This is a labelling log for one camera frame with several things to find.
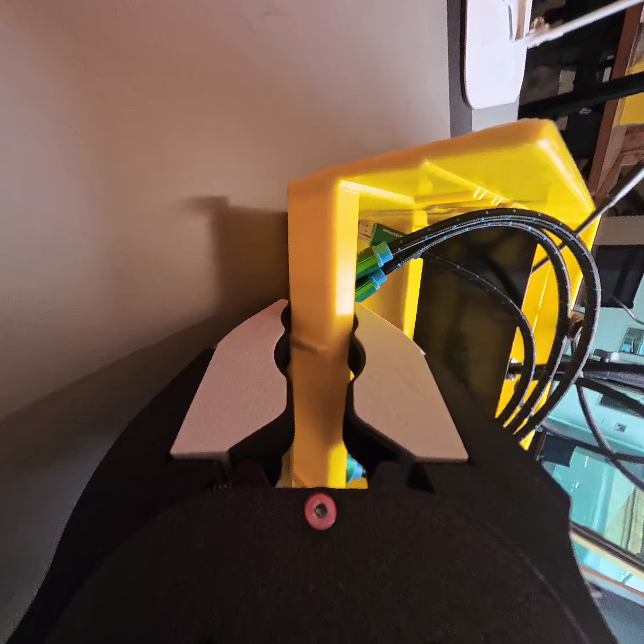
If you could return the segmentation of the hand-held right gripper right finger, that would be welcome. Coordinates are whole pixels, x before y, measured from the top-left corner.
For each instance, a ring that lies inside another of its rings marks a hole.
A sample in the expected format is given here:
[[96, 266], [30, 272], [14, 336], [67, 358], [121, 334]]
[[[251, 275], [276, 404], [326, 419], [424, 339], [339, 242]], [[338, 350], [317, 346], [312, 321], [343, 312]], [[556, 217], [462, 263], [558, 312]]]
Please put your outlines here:
[[375, 438], [424, 463], [466, 463], [468, 453], [421, 350], [397, 326], [354, 307], [358, 366], [352, 411]]

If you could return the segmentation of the yellow plastic bin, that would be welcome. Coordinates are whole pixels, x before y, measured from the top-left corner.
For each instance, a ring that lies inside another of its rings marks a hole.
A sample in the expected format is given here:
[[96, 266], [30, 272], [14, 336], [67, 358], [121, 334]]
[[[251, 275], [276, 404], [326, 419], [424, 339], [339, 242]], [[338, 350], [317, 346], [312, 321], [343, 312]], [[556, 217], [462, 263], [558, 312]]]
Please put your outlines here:
[[327, 167], [287, 187], [296, 487], [345, 487], [342, 440], [359, 223], [405, 232], [468, 211], [523, 208], [572, 228], [594, 210], [550, 120], [525, 119]]

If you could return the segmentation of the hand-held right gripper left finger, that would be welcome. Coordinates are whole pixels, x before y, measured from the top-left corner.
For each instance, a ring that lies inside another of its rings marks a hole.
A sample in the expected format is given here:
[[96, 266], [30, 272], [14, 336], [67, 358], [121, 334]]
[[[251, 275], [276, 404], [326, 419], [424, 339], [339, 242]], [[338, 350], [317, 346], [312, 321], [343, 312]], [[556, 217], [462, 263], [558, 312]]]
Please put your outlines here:
[[171, 447], [176, 459], [280, 461], [294, 440], [288, 331], [280, 299], [214, 349]]

